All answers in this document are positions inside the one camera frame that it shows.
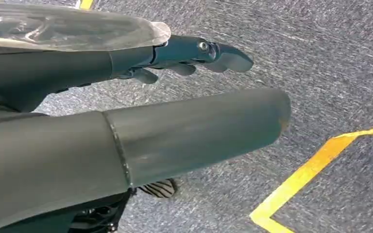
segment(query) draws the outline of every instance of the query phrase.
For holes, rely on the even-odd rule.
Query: robotic hand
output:
[[[119,78],[136,78],[151,84],[158,77],[145,68],[171,69],[180,75],[191,75],[196,65],[213,72],[222,73],[228,69],[246,72],[253,66],[252,60],[240,50],[224,44],[206,41],[199,37],[173,35],[168,42],[153,47],[153,58],[128,70]]]

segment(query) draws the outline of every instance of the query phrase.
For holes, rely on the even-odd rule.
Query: gray carpet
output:
[[[136,196],[123,233],[264,232],[248,215],[271,191],[331,136],[373,127],[373,0],[101,0],[96,8],[233,44],[254,68],[98,83],[49,96],[38,111],[182,100],[261,86],[256,80],[288,92],[293,106],[291,127],[274,145],[177,177],[172,199]],[[273,218],[297,233],[373,233],[373,136],[355,141]]]

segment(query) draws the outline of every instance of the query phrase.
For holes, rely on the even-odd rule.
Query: floor marking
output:
[[[273,191],[251,214],[252,221],[271,233],[294,233],[271,219],[289,199],[347,148],[356,138],[373,134],[373,129],[330,138],[304,165]]]
[[[82,10],[90,10],[92,7],[93,0],[78,0],[79,3],[79,9]]]

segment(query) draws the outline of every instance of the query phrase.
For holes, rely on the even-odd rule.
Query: yellow line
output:
[[[293,233],[290,229],[271,219],[271,216],[338,157],[357,137],[370,134],[373,134],[373,129],[345,133],[330,138],[313,157],[296,170],[250,214],[252,221],[271,233]]]
[[[93,3],[93,0],[82,0],[81,5],[79,5],[79,9],[90,10],[92,3]]]

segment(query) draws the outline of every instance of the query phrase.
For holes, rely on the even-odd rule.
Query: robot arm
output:
[[[145,68],[170,68],[182,75],[202,65],[216,72],[246,72],[253,62],[234,47],[199,37],[172,35],[160,46],[115,51],[41,51],[0,48],[0,105],[33,111],[51,93],[114,78],[154,83]]]

